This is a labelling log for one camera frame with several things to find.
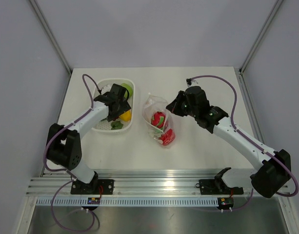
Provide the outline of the red bell pepper toy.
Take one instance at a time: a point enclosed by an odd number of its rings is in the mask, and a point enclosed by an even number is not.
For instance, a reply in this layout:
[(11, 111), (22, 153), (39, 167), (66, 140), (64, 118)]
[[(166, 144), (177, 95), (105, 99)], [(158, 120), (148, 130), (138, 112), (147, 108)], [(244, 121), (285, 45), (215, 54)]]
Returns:
[(176, 138), (175, 132), (172, 129), (167, 130), (159, 138), (159, 143), (163, 146), (169, 145)]

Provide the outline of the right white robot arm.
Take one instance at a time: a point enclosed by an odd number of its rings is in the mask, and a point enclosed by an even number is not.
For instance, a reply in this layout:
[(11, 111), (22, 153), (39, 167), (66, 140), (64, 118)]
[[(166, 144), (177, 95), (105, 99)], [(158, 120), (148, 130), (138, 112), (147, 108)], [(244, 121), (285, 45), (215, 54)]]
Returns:
[(179, 91), (166, 109), (180, 117), (193, 117), (199, 127), (222, 138), (241, 153), (256, 170), (250, 175), (251, 185), (263, 197), (271, 198), (292, 177), (291, 157), (287, 151), (275, 151), (243, 132), (224, 110), (210, 105), (199, 86)]

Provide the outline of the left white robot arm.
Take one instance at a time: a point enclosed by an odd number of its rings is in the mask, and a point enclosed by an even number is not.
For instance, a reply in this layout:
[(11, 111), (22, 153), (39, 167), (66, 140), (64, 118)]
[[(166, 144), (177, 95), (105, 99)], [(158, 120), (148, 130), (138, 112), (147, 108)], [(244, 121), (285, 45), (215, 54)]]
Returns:
[(49, 128), (43, 162), (51, 161), (61, 166), (71, 177), (71, 194), (101, 194), (112, 180), (99, 182), (99, 175), (82, 159), (81, 139), (99, 122), (111, 122), (131, 110), (128, 100), (132, 92), (124, 86), (113, 84), (109, 91), (91, 97), (91, 106), (80, 117), (65, 125), (54, 123)]

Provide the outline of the yellow bell pepper toy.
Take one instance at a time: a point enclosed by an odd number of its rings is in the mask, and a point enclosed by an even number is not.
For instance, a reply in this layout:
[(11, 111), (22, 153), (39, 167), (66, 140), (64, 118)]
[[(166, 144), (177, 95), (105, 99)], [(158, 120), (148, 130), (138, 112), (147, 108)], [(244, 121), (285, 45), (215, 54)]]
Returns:
[(120, 115), (119, 118), (123, 121), (128, 122), (132, 119), (132, 113), (130, 110), (128, 110), (125, 113), (123, 113), (122, 115)]

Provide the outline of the red dragon fruit toy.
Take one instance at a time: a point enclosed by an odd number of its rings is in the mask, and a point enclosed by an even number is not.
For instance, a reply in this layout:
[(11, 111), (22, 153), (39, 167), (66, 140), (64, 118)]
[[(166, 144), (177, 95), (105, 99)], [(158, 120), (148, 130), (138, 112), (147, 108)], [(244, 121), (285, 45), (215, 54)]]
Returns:
[(164, 112), (155, 112), (151, 117), (151, 125), (161, 130), (167, 128), (168, 122), (167, 115)]

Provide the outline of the clear zip top bag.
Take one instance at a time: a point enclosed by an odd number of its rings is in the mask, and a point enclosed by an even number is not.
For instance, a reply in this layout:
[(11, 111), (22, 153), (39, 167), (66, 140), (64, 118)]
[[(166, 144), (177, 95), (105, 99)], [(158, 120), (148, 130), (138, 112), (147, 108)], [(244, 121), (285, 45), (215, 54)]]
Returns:
[(141, 112), (149, 136), (164, 147), (169, 146), (176, 138), (174, 123), (170, 111), (166, 109), (167, 105), (167, 100), (149, 93)]

